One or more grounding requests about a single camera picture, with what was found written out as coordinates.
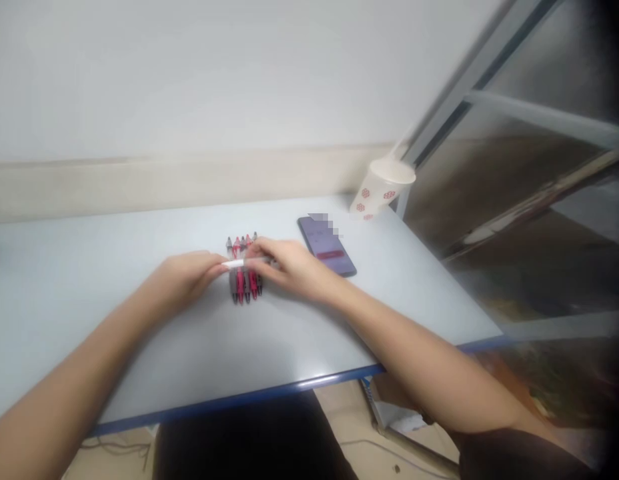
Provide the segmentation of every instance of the white wall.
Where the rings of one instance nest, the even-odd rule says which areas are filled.
[[[392,141],[504,1],[0,1],[0,162]]]

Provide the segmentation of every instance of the smartphone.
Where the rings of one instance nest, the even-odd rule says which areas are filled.
[[[343,244],[334,235],[327,220],[314,220],[311,217],[298,219],[298,226],[305,237],[307,248],[314,257],[342,277],[356,275],[356,268],[345,252]]]

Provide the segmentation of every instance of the person's right hand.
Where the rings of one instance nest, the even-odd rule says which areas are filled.
[[[286,290],[310,300],[327,302],[338,295],[347,281],[328,269],[301,243],[258,237],[247,251],[247,258],[269,255],[280,270],[263,261],[248,261],[247,266]]]

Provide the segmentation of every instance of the floor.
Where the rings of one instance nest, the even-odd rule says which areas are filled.
[[[426,480],[453,477],[448,469],[407,443],[399,445],[396,441],[385,438],[376,431],[372,425],[372,414],[358,381],[322,387],[316,389],[315,392],[336,439],[342,444],[343,452],[360,480]],[[412,433],[410,437],[448,458],[458,459],[458,451],[454,444],[438,426],[420,429]],[[109,451],[102,447],[82,449],[69,466],[63,480],[149,480],[151,478],[153,435],[150,430],[140,428],[114,435],[104,435],[101,441],[124,445],[152,443],[152,446],[142,452],[133,451],[125,455],[116,455],[120,450],[112,447],[108,449]],[[85,444],[95,445],[96,442],[96,439],[88,439]],[[145,453],[147,463],[143,470],[145,459],[141,454]]]

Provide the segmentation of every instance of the cup with red pattern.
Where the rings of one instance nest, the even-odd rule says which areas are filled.
[[[374,160],[350,207],[350,216],[372,220],[401,190],[416,180],[414,168],[391,157]]]

